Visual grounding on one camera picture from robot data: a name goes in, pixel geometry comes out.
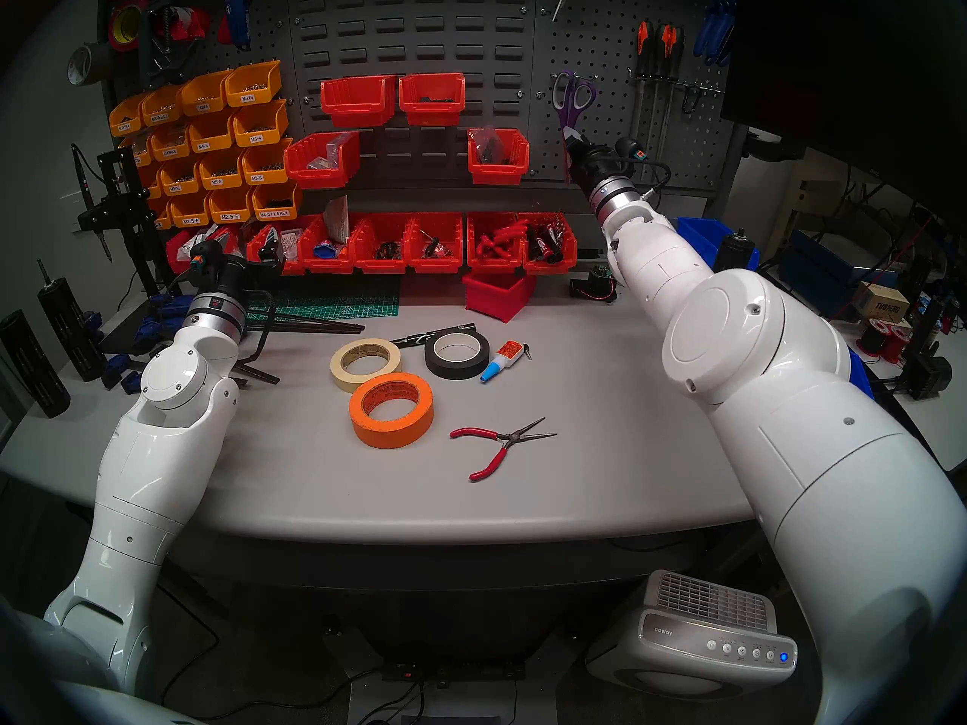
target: blue box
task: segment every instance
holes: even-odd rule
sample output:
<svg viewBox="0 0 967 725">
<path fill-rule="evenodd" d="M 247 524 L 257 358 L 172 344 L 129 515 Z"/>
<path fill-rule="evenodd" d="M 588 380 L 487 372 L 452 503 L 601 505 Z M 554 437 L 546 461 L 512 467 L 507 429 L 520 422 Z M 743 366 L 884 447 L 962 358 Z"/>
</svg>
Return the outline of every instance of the blue box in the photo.
<svg viewBox="0 0 967 725">
<path fill-rule="evenodd" d="M 680 217 L 678 219 L 678 233 L 685 239 L 692 248 L 697 251 L 705 264 L 709 267 L 715 263 L 715 255 L 718 254 L 718 247 L 721 246 L 722 239 L 734 231 L 724 223 L 715 221 L 707 217 Z M 755 270 L 759 266 L 759 250 L 753 249 L 752 256 L 748 258 L 746 267 Z"/>
</svg>

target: gray table surface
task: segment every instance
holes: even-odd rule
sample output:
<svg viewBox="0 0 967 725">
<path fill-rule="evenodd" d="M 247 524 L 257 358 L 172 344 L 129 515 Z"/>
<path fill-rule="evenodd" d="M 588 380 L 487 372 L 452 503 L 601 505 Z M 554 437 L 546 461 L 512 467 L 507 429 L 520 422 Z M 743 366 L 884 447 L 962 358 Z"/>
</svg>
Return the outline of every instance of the gray table surface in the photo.
<svg viewBox="0 0 967 725">
<path fill-rule="evenodd" d="M 567 298 L 565 278 L 542 278 L 530 304 L 503 324 L 466 310 L 449 278 L 407 278 L 399 316 L 360 320 L 360 337 L 394 338 L 476 322 L 496 350 L 530 345 L 486 385 L 425 367 L 423 348 L 402 370 L 433 390 L 430 430 L 408 447 L 371 449 L 348 416 L 349 394 L 329 361 L 352 336 L 276 333 L 225 436 L 193 522 L 232 535 L 340 543 L 499 543 L 649 535 L 749 519 L 751 508 L 705 416 L 672 389 L 660 337 L 630 295 L 615 304 Z M 243 355 L 254 338 L 243 341 Z M 0 454 L 0 470 L 81 504 L 118 418 L 133 404 L 120 386 L 82 383 L 66 366 L 69 410 L 48 420 L 35 405 Z M 460 426 L 559 436 L 513 447 L 497 473 L 471 483 L 498 447 L 451 440 Z"/>
</svg>

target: tape roll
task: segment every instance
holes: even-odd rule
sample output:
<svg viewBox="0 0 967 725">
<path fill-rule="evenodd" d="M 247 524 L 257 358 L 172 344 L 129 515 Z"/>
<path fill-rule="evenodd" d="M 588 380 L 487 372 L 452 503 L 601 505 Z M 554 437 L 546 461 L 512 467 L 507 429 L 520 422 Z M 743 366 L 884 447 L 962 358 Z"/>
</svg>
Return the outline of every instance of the tape roll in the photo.
<svg viewBox="0 0 967 725">
<path fill-rule="evenodd" d="M 385 359 L 386 365 L 371 374 L 353 374 L 346 370 L 353 361 L 366 356 L 377 356 Z M 335 383 L 341 390 L 355 392 L 359 385 L 368 382 L 370 379 L 399 371 L 401 364 L 402 358 L 397 346 L 389 340 L 368 337 L 365 340 L 353 340 L 335 351 L 333 359 L 329 361 L 329 370 L 333 373 Z"/>
<path fill-rule="evenodd" d="M 387 400 L 412 400 L 416 403 L 402 418 L 376 421 L 373 408 Z M 370 379 L 349 398 L 349 418 L 360 441 L 377 449 L 398 449 L 412 444 L 433 423 L 433 390 L 416 374 L 383 374 Z"/>
<path fill-rule="evenodd" d="M 448 348 L 469 351 L 466 361 L 447 361 L 443 358 Z M 480 333 L 437 333 L 426 341 L 426 368 L 444 379 L 470 379 L 478 376 L 490 363 L 490 344 Z"/>
</svg>

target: cardboard box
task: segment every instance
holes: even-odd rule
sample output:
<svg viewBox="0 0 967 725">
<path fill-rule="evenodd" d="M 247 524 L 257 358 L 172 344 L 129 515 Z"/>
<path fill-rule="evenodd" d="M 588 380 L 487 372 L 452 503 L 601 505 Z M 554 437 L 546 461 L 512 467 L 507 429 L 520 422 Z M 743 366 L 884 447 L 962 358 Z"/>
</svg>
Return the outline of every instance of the cardboard box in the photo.
<svg viewBox="0 0 967 725">
<path fill-rule="evenodd" d="M 853 296 L 853 307 L 864 319 L 899 322 L 910 307 L 910 302 L 896 288 L 860 283 Z"/>
</svg>

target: screwdriver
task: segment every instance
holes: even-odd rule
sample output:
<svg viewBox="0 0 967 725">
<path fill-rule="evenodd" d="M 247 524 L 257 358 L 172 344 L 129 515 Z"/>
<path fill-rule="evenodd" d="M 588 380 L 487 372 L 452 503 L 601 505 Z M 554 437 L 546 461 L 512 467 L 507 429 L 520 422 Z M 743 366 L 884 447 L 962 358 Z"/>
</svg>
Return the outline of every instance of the screwdriver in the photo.
<svg viewBox="0 0 967 725">
<path fill-rule="evenodd" d="M 638 62 L 634 68 L 634 106 L 632 107 L 632 139 L 638 139 L 641 133 L 641 112 L 645 104 L 645 89 L 657 69 L 655 26 L 652 21 L 645 19 L 638 24 Z"/>
<path fill-rule="evenodd" d="M 684 28 L 667 23 L 658 32 L 658 74 L 668 82 L 668 100 L 665 102 L 664 120 L 661 122 L 661 135 L 658 138 L 656 159 L 661 160 L 665 135 L 668 133 L 668 119 L 671 117 L 671 101 L 675 93 L 675 83 L 682 67 L 684 55 Z"/>
</svg>

